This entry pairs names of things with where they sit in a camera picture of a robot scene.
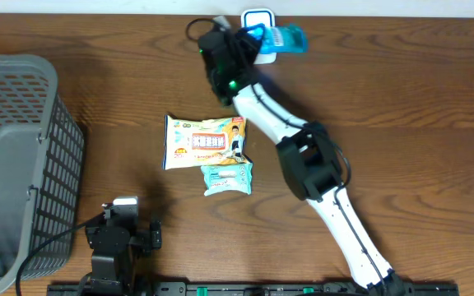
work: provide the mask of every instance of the wood grain surface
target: wood grain surface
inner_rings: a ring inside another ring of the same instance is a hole
[[[218,104],[196,44],[184,37],[192,19],[0,15],[0,53],[47,58],[70,112],[88,128],[78,221],[103,202],[137,195],[145,220],[163,219],[164,246],[144,271],[197,282],[349,277],[340,248],[291,195],[273,144],[256,127],[245,147],[251,196],[205,197],[199,168],[160,168],[165,114],[235,114]],[[284,91],[283,104],[326,124],[349,157],[348,192],[381,253],[403,277],[454,281],[462,296],[474,295],[474,20],[278,22],[300,25],[310,51],[280,54],[260,70]],[[78,281],[90,262],[80,232],[69,263],[25,282],[23,293]]]

